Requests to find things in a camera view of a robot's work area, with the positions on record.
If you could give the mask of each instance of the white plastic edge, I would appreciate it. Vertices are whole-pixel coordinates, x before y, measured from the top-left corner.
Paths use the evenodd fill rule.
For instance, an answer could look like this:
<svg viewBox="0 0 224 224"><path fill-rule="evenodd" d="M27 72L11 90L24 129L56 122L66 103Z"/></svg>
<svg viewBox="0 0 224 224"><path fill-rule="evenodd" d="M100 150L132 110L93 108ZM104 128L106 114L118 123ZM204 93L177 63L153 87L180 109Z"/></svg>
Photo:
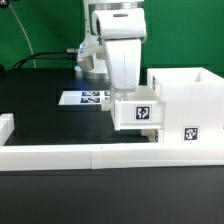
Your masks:
<svg viewBox="0 0 224 224"><path fill-rule="evenodd" d="M0 147L0 171L224 165L222 144Z"/></svg>
<svg viewBox="0 0 224 224"><path fill-rule="evenodd" d="M5 144L14 129L13 114L2 114L0 116L0 146Z"/></svg>
<svg viewBox="0 0 224 224"><path fill-rule="evenodd" d="M144 2L144 0L89 0L89 4Z"/></svg>

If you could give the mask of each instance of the green wall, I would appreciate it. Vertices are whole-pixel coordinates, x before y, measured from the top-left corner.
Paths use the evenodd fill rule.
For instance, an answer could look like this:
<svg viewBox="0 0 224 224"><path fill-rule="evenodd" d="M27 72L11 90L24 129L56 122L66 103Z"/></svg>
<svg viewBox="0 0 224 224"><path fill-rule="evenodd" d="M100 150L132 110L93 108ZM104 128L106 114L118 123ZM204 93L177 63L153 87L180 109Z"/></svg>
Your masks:
<svg viewBox="0 0 224 224"><path fill-rule="evenodd" d="M76 48L83 40L82 0L20 0L11 4L34 52ZM203 66L224 72L223 9L223 0L145 0L148 40L142 66ZM0 10L0 26L0 63L9 69L30 52L10 9ZM37 67L71 66L69 61L37 61Z"/></svg>

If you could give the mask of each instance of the black tabletop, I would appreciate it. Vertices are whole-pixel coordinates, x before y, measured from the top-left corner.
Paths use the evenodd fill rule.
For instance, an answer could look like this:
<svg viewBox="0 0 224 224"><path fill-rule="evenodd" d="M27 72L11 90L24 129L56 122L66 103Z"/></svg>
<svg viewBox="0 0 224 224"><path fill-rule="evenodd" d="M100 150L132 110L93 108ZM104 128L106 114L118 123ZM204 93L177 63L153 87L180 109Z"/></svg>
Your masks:
<svg viewBox="0 0 224 224"><path fill-rule="evenodd" d="M70 69L19 69L0 81L0 112L15 115L6 145L147 142L140 131L114 131L100 105L58 105L64 90L109 90L109 81L77 78Z"/></svg>
<svg viewBox="0 0 224 224"><path fill-rule="evenodd" d="M114 132L99 106L57 105L63 89L107 88L69 70L8 71L0 111L15 114L16 132L7 145L145 141ZM0 172L0 223L222 224L224 167Z"/></svg>

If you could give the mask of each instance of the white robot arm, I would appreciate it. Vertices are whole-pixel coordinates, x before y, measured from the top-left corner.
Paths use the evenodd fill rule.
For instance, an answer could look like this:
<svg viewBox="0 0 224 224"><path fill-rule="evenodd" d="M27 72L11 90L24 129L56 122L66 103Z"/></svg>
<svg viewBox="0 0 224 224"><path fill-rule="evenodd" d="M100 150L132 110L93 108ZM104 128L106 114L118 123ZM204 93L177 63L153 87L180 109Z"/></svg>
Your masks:
<svg viewBox="0 0 224 224"><path fill-rule="evenodd" d="M143 1L84 0L86 38L78 63L90 71L99 66L96 60L105 59L116 92L135 91L139 83L140 38L146 37Z"/></svg>

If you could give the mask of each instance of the white box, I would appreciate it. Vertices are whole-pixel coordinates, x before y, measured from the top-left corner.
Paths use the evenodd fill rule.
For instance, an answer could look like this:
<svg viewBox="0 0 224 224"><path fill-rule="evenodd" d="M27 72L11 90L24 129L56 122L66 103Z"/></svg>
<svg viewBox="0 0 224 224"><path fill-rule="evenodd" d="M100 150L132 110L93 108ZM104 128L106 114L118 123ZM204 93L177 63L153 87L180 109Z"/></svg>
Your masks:
<svg viewBox="0 0 224 224"><path fill-rule="evenodd" d="M148 69L165 103L164 143L224 142L224 79L204 68Z"/></svg>

